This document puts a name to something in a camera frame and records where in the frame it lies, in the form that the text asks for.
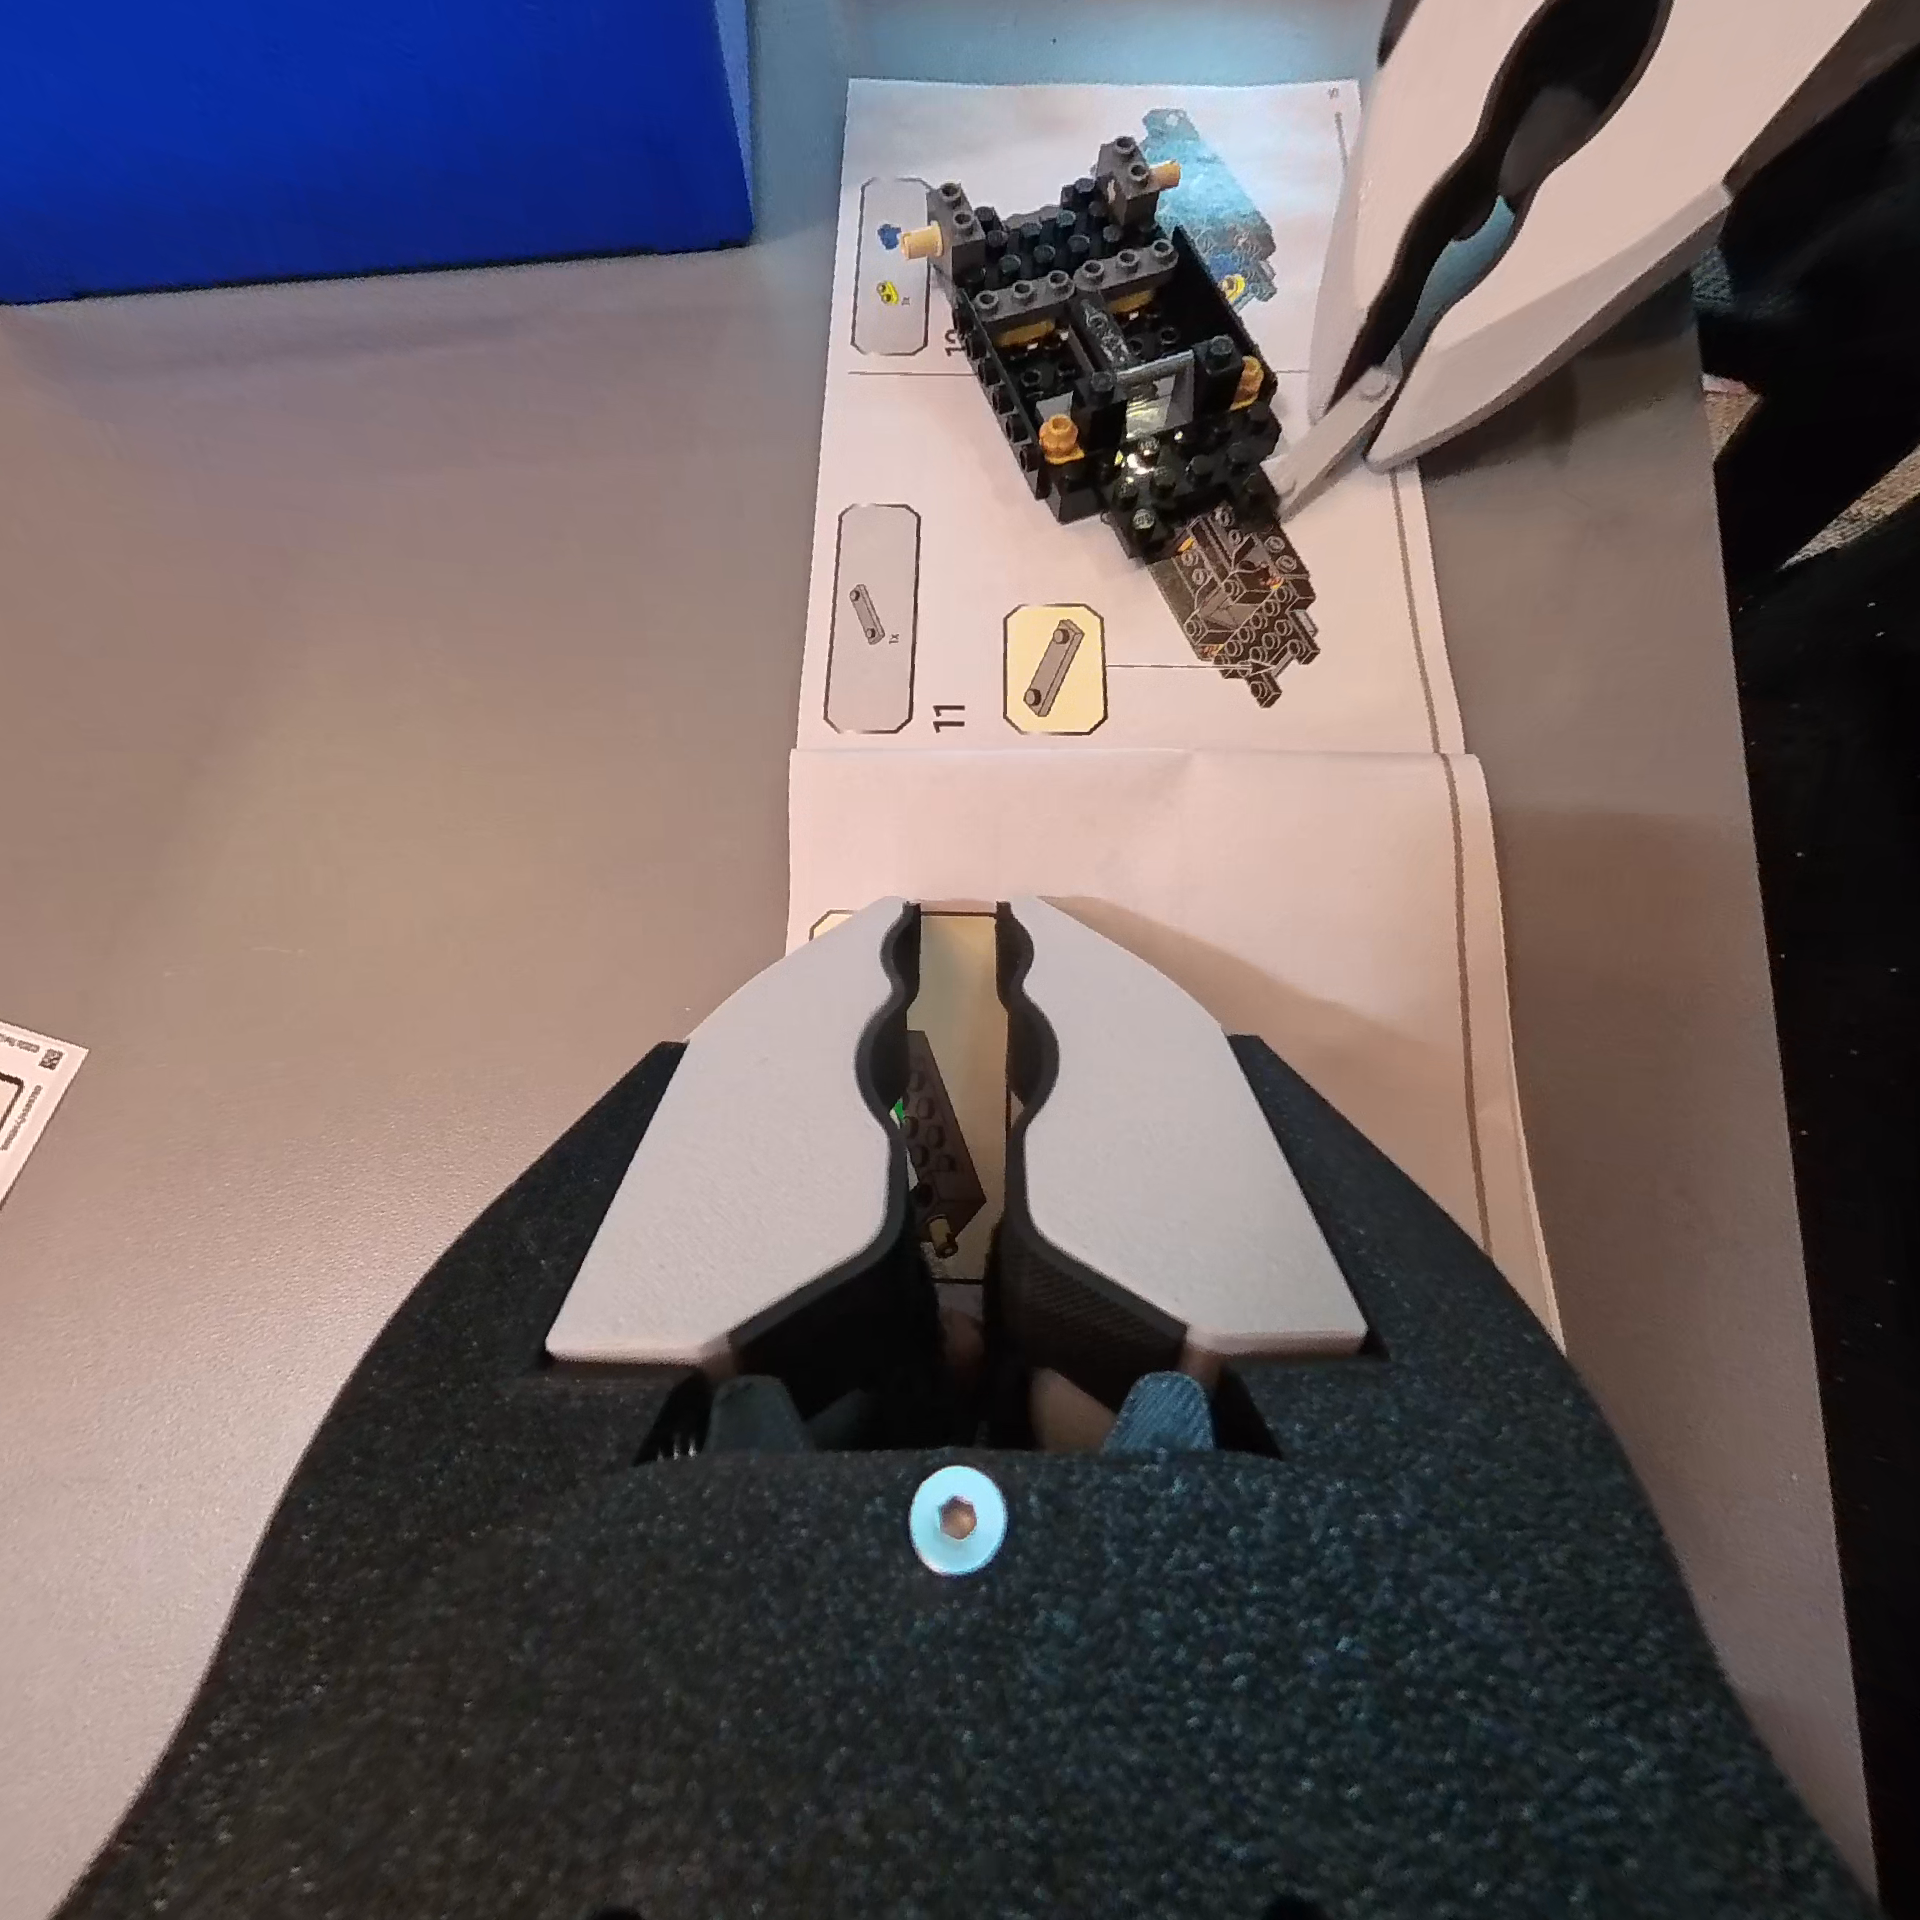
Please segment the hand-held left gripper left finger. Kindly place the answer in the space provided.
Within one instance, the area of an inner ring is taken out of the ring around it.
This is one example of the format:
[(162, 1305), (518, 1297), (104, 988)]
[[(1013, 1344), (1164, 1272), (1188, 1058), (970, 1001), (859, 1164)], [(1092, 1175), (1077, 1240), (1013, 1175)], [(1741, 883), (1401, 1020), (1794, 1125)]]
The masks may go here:
[(891, 1107), (919, 907), (855, 909), (682, 1043), (546, 1331), (558, 1365), (925, 1374), (937, 1296)]

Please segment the white lego piece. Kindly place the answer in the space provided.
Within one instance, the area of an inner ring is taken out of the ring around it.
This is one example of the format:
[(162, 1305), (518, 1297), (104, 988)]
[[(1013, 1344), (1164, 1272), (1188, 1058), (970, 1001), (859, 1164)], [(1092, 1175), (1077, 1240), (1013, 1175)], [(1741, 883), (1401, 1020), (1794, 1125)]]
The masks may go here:
[(1291, 520), (1338, 473), (1345, 457), (1371, 438), (1379, 414), (1394, 402), (1394, 378), (1373, 369), (1368, 380), (1354, 380), (1298, 443), (1283, 443), (1268, 479), (1278, 495), (1278, 520)]

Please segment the sticker sheet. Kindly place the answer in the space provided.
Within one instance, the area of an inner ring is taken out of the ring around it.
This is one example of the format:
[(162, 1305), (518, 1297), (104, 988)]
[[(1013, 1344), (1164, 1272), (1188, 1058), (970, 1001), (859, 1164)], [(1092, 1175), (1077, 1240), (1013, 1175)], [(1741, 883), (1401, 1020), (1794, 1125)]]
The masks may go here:
[(59, 1112), (60, 1092), (80, 1075), (87, 1053), (90, 1046), (81, 1043), (65, 1043), (3, 1020), (3, 1200)]

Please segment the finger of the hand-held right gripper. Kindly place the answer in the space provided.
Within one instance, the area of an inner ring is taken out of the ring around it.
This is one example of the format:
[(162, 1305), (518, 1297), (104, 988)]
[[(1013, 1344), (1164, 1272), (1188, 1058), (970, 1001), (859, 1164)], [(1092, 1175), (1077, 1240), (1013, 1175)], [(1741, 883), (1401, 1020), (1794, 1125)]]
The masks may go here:
[(1313, 318), (1309, 414), (1386, 364), (1426, 282), (1489, 196), (1518, 5), (1392, 5)]
[[(1499, 185), (1535, 101), (1568, 88), (1553, 27), (1617, 72), (1600, 117), (1533, 192)], [(1489, 420), (1717, 238), (1735, 190), (1915, 53), (1915, 5), (1518, 5), (1489, 126), (1489, 196), (1514, 207), (1492, 263), (1408, 349), (1371, 466)]]

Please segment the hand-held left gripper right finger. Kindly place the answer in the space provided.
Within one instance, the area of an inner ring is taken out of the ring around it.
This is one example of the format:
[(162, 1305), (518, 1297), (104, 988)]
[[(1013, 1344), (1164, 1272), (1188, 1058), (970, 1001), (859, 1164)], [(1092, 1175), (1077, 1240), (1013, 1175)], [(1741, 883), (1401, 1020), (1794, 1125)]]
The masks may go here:
[(991, 1310), (1059, 1374), (1213, 1374), (1368, 1336), (1225, 1030), (1045, 901), (996, 907), (1005, 1137)]

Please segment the lego instruction booklet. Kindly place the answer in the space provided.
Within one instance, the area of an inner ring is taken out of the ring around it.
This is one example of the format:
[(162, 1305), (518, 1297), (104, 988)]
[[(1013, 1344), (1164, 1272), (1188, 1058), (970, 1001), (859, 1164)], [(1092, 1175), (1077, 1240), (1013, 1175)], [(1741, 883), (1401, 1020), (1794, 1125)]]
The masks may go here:
[(1278, 378), (1289, 443), (1354, 81), (848, 81), (791, 939), (883, 892), (1040, 892), (1260, 1035), (1559, 1329), (1523, 1162), (1489, 808), (1417, 472), (1345, 466), (1280, 525), (1265, 625), (1191, 634), (1089, 520), (1032, 501), (901, 231), (958, 181), (1013, 215), (1139, 136)]

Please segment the blue plastic bin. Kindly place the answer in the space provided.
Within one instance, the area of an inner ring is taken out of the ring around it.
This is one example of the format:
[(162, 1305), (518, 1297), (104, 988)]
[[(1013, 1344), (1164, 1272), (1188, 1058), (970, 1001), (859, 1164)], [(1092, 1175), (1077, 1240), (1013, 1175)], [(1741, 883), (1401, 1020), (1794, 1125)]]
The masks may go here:
[(3, 302), (752, 238), (744, 5), (3, 5)]

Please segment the black lego model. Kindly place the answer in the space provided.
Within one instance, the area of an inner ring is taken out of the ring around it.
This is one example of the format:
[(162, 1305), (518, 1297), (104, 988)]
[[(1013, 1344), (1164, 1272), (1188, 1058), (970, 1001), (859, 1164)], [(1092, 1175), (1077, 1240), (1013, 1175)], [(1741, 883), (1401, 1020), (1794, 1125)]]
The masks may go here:
[(1174, 163), (1099, 149), (1055, 207), (1000, 215), (930, 185), (903, 254), (942, 279), (956, 338), (1004, 443), (1062, 525), (1101, 520), (1136, 564), (1203, 516), (1278, 529), (1265, 465), (1278, 378), (1183, 227), (1162, 223)]

